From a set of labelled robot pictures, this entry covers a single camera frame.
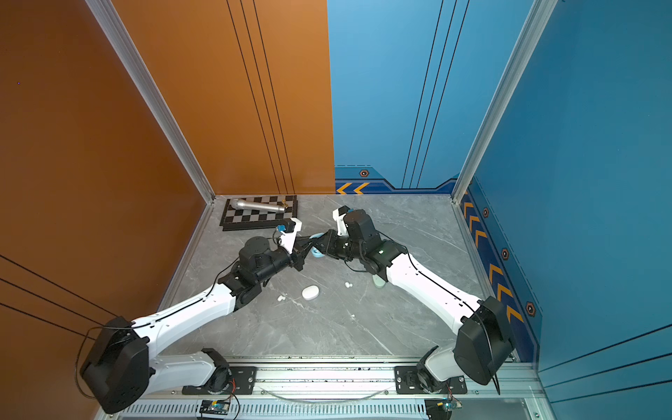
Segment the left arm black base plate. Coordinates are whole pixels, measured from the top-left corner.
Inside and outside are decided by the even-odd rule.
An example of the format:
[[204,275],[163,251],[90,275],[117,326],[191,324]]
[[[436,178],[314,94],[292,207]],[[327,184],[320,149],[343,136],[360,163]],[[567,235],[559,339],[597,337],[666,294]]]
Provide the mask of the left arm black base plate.
[[181,394],[185,396],[249,396],[253,393],[255,380],[257,379],[257,367],[238,366],[230,367],[227,372],[224,369],[216,369],[213,376],[202,386],[185,386]]

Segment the mint green earbud charging case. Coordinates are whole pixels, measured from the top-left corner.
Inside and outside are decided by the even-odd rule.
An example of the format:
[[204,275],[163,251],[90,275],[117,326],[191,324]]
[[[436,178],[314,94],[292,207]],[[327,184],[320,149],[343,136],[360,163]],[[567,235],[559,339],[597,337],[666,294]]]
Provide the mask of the mint green earbud charging case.
[[381,288],[385,287],[387,282],[385,280],[383,280],[382,278],[380,278],[379,276],[373,276],[373,284],[374,284],[374,287],[376,287],[377,289],[381,289]]

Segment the blue earbud charging case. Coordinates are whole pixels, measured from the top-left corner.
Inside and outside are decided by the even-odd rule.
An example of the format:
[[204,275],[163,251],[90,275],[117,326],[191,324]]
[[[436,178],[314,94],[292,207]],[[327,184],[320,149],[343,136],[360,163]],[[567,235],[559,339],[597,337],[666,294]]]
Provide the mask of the blue earbud charging case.
[[321,258],[321,257],[324,257],[324,256],[325,256],[321,251],[319,251],[319,250],[318,250],[317,248],[315,248],[315,247],[313,247],[313,248],[311,249],[311,253],[312,253],[313,256],[316,257],[316,258]]

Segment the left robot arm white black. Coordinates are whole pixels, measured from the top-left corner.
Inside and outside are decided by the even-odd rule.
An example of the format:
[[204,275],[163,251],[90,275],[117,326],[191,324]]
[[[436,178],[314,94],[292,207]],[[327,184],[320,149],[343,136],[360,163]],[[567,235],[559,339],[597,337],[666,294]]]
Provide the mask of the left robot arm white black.
[[255,236],[218,273],[212,285],[164,311],[129,321],[123,317],[99,327],[79,376],[108,414],[122,411],[160,383],[152,360],[171,344],[207,323],[249,304],[272,277],[286,268],[302,271],[321,236],[283,234],[276,248]]

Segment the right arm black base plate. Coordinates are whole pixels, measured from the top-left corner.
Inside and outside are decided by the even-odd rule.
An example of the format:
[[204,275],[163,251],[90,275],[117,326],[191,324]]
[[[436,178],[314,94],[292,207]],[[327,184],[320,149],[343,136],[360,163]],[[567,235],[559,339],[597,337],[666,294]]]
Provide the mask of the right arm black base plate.
[[397,394],[453,394],[465,395],[467,383],[463,376],[449,378],[446,381],[437,381],[424,369],[417,366],[394,367],[395,386]]

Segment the white earbud charging case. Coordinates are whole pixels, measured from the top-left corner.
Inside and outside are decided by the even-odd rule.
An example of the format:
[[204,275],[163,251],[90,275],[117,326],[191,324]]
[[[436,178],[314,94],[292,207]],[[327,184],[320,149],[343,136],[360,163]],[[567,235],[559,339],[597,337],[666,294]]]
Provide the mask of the white earbud charging case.
[[301,292],[301,296],[306,301],[316,299],[320,295],[320,288],[317,285],[310,285]]

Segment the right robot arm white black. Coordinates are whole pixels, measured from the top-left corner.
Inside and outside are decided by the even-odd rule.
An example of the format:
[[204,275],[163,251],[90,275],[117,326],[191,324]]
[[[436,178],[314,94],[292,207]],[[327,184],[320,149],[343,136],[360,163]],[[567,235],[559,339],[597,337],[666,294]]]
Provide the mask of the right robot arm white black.
[[336,229],[317,240],[321,254],[359,261],[374,279],[411,294],[455,333],[454,346],[434,346],[416,364],[425,392],[438,393],[459,376],[480,385],[499,382],[499,369],[516,349],[504,304],[495,297],[479,299],[425,268],[404,245],[379,232],[365,211],[342,206],[332,218]]

